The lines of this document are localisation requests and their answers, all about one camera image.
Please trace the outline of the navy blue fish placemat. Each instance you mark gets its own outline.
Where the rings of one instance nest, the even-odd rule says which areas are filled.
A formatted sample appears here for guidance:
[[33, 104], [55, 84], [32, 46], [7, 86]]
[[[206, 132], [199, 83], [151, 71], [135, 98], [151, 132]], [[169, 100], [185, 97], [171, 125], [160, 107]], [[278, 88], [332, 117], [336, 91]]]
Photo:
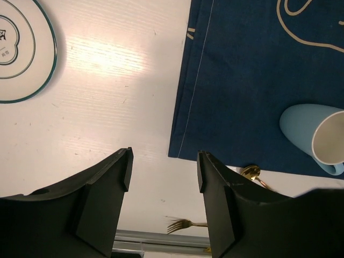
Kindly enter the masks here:
[[169, 157], [328, 177], [281, 132], [296, 104], [343, 108], [343, 1], [192, 1]]

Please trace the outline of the white plate teal rim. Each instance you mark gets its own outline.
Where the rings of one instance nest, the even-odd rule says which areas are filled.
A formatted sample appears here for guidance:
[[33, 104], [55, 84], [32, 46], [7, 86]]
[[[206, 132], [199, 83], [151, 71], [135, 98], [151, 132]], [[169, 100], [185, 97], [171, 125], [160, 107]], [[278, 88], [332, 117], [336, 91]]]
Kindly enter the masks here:
[[42, 91], [58, 61], [52, 23], [38, 1], [1, 1], [1, 103]]

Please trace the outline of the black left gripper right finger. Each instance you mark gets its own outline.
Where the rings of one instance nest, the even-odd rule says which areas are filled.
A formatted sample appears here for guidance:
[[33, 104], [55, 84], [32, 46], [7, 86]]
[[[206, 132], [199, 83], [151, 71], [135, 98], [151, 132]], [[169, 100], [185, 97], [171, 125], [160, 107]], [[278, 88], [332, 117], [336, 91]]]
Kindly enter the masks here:
[[213, 257], [343, 257], [343, 190], [288, 197], [197, 156]]

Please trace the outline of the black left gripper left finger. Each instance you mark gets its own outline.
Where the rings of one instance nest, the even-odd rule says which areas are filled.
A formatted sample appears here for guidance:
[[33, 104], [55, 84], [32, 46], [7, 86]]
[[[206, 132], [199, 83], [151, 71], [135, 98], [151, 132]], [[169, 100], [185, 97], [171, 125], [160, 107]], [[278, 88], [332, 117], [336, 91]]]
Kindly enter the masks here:
[[133, 151], [29, 195], [1, 198], [1, 257], [110, 257]]

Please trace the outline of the light blue ceramic mug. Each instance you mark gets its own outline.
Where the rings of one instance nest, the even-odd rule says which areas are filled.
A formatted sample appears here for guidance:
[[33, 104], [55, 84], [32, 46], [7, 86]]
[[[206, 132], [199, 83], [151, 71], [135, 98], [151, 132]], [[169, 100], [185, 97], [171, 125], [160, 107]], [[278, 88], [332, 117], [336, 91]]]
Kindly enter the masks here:
[[343, 109], [298, 104], [281, 114], [284, 136], [309, 155], [328, 174], [343, 174]]

